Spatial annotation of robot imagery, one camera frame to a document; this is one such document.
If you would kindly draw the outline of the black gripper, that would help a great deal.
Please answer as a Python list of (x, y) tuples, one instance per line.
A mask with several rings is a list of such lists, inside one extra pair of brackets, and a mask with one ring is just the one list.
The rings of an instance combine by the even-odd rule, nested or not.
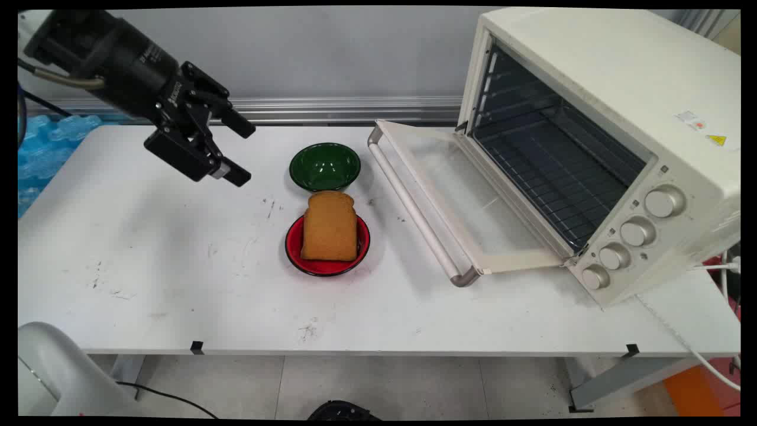
[[(219, 119), (242, 138), (255, 132), (230, 101), (230, 93), (191, 62), (179, 62), (140, 30), (116, 17), (83, 19), (83, 80), (98, 80), (86, 92), (132, 117), (151, 123), (191, 127), (186, 108)], [(144, 141), (144, 148), (192, 181), (225, 179), (237, 187), (251, 173), (224, 156), (210, 125), (200, 122), (191, 132), (163, 126)]]

